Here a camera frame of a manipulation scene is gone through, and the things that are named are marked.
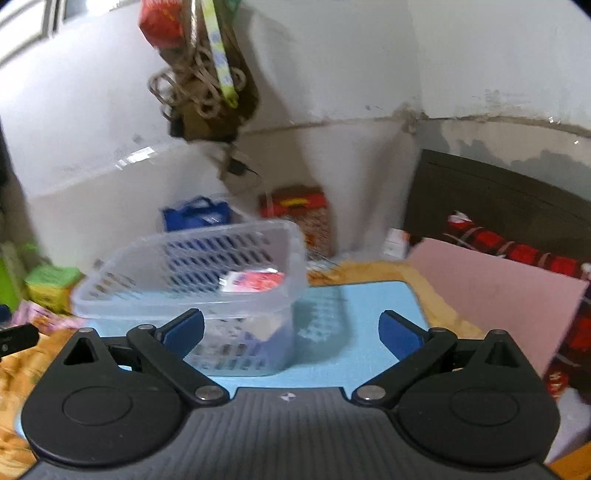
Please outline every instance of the metal rivet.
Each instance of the metal rivet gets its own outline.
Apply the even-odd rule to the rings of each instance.
[[[217,385],[205,385],[195,390],[195,396],[203,401],[219,400],[223,397],[223,390]]]
[[[357,389],[357,396],[363,400],[380,400],[386,396],[386,391],[378,385],[364,385]]]

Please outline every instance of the clear plastic basket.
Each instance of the clear plastic basket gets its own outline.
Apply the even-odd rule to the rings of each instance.
[[[276,268],[281,285],[260,293],[225,293],[229,271]],[[191,308],[206,319],[205,335],[185,359],[210,375],[268,375],[293,350],[291,306],[306,288],[306,249],[286,220],[162,233],[119,250],[72,294],[73,313],[127,326],[162,325]],[[270,336],[256,335],[272,329]]]

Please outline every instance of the dark wooden headboard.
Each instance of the dark wooden headboard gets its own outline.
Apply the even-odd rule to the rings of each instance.
[[[591,202],[504,168],[424,150],[404,229],[443,239],[447,217],[456,210],[506,239],[591,259]]]

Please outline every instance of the white wall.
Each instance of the white wall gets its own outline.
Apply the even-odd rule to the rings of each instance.
[[[591,20],[571,0],[411,0],[431,118],[553,116],[591,128]]]
[[[138,8],[74,21],[0,69],[31,228],[59,264],[87,268],[155,231],[159,207],[226,188],[209,159],[219,152],[168,137],[146,88],[164,62],[137,29]],[[591,23],[570,0],[251,0],[235,30],[262,97],[240,146],[269,187],[323,185],[341,250],[378,245],[400,224],[418,155],[391,118],[405,103],[430,117],[552,115],[591,128]],[[487,125],[427,122],[420,144],[586,196],[585,142]],[[154,165],[114,170],[148,145],[165,147]],[[252,210],[259,192],[237,201]]]
[[[383,236],[366,238],[369,227],[385,234],[389,222],[400,221],[404,187],[410,184],[418,155],[413,137],[394,121],[249,134],[241,139],[241,149],[272,186],[324,186],[340,251],[379,244]],[[215,161],[208,159],[216,152],[195,153],[194,147],[177,147],[30,199],[29,214],[43,251],[58,265],[89,271],[96,259],[106,260],[115,249],[157,232],[163,206],[196,194],[215,197],[225,192],[226,185],[216,178]],[[256,195],[263,191],[256,184],[253,175],[234,178],[228,186],[238,195],[230,204],[255,215]],[[392,189],[383,189],[387,185]]]
[[[146,87],[165,64],[138,11],[74,21],[0,69],[2,123],[28,196],[171,142]],[[405,0],[256,0],[235,28],[263,98],[251,131],[390,116],[420,95]]]

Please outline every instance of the window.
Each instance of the window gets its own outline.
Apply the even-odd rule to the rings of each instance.
[[[100,15],[139,0],[0,0],[0,68],[73,18]]]
[[[53,28],[55,0],[11,0],[0,10],[0,66]]]

